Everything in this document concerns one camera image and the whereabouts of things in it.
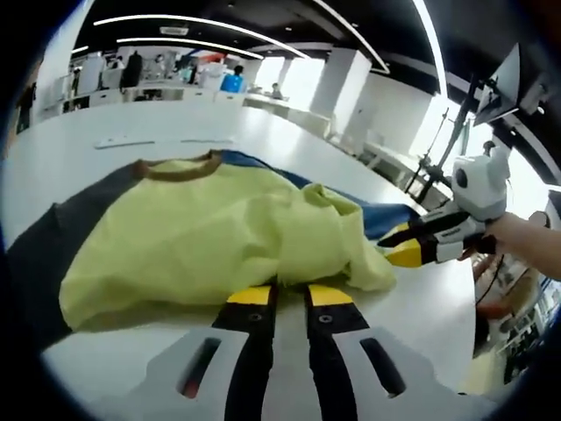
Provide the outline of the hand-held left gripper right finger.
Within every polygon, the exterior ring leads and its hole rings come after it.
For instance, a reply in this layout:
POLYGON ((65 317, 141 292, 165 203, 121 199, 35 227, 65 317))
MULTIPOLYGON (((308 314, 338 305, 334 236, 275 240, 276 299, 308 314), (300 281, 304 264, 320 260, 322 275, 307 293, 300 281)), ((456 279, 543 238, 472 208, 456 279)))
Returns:
POLYGON ((382 329, 352 298, 310 284, 305 290, 309 365, 322 420, 436 420, 430 364, 382 329))

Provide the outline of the person's right hand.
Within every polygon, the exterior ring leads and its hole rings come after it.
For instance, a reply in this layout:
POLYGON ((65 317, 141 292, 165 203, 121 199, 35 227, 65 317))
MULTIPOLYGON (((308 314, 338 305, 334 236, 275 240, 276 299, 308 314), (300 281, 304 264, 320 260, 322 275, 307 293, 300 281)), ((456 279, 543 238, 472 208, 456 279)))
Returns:
POLYGON ((476 253, 480 254, 503 254, 507 250, 506 227, 509 221, 509 213, 489 223, 481 239, 478 239, 472 246, 462 252, 458 261, 466 260, 476 253))

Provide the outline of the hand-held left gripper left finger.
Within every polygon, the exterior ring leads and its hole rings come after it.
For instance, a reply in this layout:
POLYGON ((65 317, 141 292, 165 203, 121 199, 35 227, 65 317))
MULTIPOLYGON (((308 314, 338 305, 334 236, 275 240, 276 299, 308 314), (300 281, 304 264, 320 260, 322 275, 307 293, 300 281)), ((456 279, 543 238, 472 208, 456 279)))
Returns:
POLYGON ((233 294, 211 326, 191 329, 146 369, 146 418, 259 420, 273 365, 278 289, 233 294))

